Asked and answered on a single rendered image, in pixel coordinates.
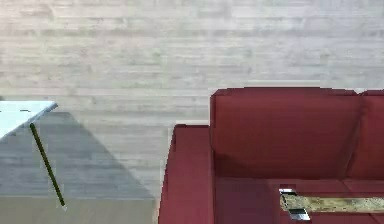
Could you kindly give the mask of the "dark red sofa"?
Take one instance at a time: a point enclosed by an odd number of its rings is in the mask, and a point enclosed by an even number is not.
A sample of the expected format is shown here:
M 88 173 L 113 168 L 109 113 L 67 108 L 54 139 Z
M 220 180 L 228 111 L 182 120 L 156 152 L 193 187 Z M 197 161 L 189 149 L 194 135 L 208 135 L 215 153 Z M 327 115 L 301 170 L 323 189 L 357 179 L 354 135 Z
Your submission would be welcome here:
M 209 124 L 173 129 L 158 224 L 384 224 L 336 206 L 297 220 L 288 189 L 384 196 L 384 89 L 217 90 Z

